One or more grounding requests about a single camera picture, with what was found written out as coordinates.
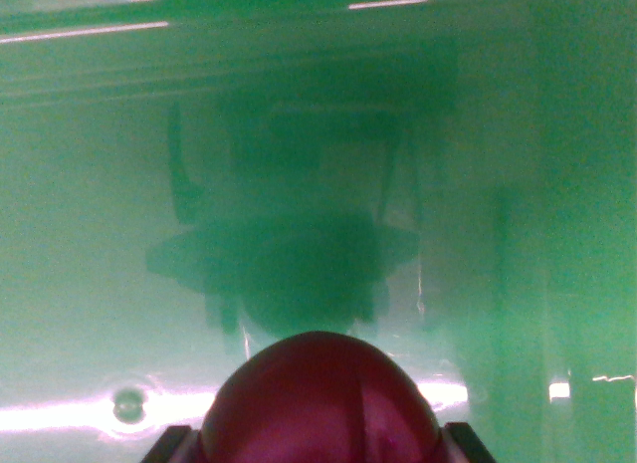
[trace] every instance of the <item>red plastic cap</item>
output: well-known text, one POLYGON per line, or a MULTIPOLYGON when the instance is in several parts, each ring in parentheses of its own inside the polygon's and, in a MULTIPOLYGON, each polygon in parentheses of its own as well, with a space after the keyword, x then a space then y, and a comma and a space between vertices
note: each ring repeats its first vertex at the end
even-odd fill
POLYGON ((207 463, 445 461, 436 418, 407 374, 377 348, 330 333, 286 339, 246 362, 199 438, 207 463))

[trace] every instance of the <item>red dome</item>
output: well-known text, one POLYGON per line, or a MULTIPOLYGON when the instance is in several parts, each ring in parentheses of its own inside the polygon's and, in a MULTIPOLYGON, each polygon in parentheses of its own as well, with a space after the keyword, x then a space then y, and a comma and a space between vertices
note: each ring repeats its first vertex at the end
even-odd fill
POLYGON ((444 462, 415 383, 365 342, 308 333, 266 348, 219 390, 199 434, 206 463, 444 462))

